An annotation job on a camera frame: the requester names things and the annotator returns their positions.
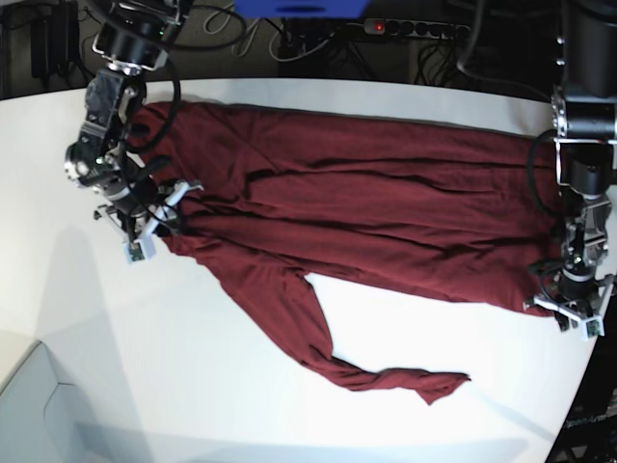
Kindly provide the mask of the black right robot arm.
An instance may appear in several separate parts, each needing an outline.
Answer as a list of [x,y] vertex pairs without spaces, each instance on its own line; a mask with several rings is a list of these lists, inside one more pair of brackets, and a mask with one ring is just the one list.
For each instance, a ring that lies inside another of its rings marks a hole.
[[[176,40],[197,6],[192,1],[92,1],[89,5],[102,19],[93,50],[107,65],[88,84],[86,117],[76,142],[67,148],[65,170],[71,181],[104,194],[124,215],[150,214],[156,188],[147,171],[128,155],[152,150],[173,123],[181,90],[169,55],[195,51],[195,46]],[[173,82],[169,116],[157,134],[132,146],[127,140],[133,116],[147,96],[145,74],[161,68]]]

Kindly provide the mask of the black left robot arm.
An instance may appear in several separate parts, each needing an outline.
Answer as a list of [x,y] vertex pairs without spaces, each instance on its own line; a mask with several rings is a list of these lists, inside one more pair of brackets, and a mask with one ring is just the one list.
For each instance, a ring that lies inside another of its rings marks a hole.
[[[577,329],[591,340],[604,335],[602,311],[616,281],[596,276],[609,251],[607,191],[616,183],[616,4],[564,1],[559,25],[562,73],[550,97],[552,127],[532,141],[525,165],[531,200],[551,218],[559,255],[529,265],[540,291],[523,306],[550,311],[561,331]],[[547,142],[555,152],[558,210],[542,202],[536,184],[535,156]]]

